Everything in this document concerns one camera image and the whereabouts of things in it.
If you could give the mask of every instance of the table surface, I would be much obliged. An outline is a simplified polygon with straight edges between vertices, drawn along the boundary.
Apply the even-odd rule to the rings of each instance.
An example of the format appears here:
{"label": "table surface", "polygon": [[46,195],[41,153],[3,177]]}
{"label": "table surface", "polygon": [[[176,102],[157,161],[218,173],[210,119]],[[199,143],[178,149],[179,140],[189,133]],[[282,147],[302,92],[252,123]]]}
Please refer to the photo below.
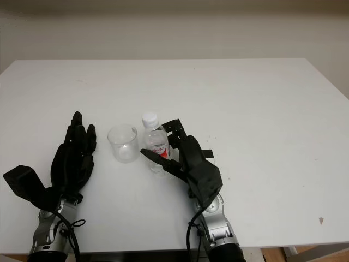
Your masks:
{"label": "table surface", "polygon": [[[117,162],[107,140],[118,123],[141,135],[149,110],[213,149],[242,247],[349,241],[349,101],[305,59],[16,61],[0,84],[0,174],[28,165],[50,186],[74,112],[96,126],[81,252],[185,249],[187,185]],[[27,253],[37,216],[1,177],[0,253]]]}

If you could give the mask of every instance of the robotic arm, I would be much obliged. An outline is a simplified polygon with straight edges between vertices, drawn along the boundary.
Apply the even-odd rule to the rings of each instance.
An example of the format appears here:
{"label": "robotic arm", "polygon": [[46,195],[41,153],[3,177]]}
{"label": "robotic arm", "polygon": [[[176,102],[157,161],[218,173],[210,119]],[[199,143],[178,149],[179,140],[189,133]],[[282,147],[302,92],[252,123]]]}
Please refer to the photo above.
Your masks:
{"label": "robotic arm", "polygon": [[190,250],[190,230],[196,226],[203,237],[203,245],[210,262],[245,262],[242,250],[229,221],[224,215],[224,201],[219,191],[223,186],[218,167],[206,158],[213,158],[212,150],[201,150],[197,140],[186,135],[180,120],[163,124],[172,148],[179,149],[179,162],[167,160],[151,150],[141,153],[163,166],[164,170],[188,183],[189,197],[195,198],[196,215],[189,222],[186,247]]}
{"label": "robotic arm", "polygon": [[80,251],[73,227],[83,225],[85,220],[72,221],[82,201],[79,191],[92,173],[95,148],[95,127],[90,124],[85,132],[82,115],[76,112],[52,162],[52,187],[45,188],[28,166],[19,165],[3,175],[17,196],[41,209],[28,262],[63,262],[70,247],[79,262]]}

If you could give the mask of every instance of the white wall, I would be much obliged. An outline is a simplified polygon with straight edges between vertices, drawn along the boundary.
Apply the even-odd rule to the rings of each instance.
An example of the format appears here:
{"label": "white wall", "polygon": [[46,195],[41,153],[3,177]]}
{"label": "white wall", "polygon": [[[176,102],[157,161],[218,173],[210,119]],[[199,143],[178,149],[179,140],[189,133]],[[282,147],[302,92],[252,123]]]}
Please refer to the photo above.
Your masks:
{"label": "white wall", "polygon": [[76,1],[2,7],[17,18],[2,22],[0,70],[16,59],[305,57],[349,97],[345,1]]}

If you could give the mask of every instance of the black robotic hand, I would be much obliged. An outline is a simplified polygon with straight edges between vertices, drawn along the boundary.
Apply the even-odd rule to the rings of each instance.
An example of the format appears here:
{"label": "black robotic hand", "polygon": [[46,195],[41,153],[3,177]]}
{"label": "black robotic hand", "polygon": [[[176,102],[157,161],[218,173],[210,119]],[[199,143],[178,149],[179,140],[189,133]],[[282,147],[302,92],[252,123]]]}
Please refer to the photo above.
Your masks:
{"label": "black robotic hand", "polygon": [[85,132],[82,115],[75,112],[64,143],[59,146],[51,165],[52,187],[45,188],[28,166],[19,165],[3,175],[17,196],[41,209],[29,262],[65,261],[69,244],[79,261],[80,251],[73,227],[85,221],[76,221],[82,222],[80,225],[71,222],[75,219],[76,205],[82,201],[79,191],[92,173],[95,148],[95,127],[90,124]]}
{"label": "black robotic hand", "polygon": [[212,150],[201,150],[197,140],[186,135],[179,119],[163,124],[172,148],[179,150],[179,162],[163,158],[151,150],[142,149],[141,153],[150,160],[162,165],[165,171],[173,174],[189,185],[189,197],[197,200],[197,213],[189,222],[186,232],[186,247],[190,250],[190,230],[195,226],[210,262],[245,262],[242,250],[224,216],[223,199],[219,191],[223,186],[219,168],[206,160],[213,158]]}

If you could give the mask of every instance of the white bottle cap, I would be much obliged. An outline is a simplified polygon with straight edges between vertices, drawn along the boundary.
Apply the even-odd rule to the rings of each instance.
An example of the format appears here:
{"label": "white bottle cap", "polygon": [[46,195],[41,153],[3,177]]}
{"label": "white bottle cap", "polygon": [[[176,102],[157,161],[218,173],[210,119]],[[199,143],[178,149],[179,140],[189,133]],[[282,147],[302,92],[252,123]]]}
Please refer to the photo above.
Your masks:
{"label": "white bottle cap", "polygon": [[143,114],[142,122],[145,128],[155,128],[159,126],[158,115],[151,112]]}

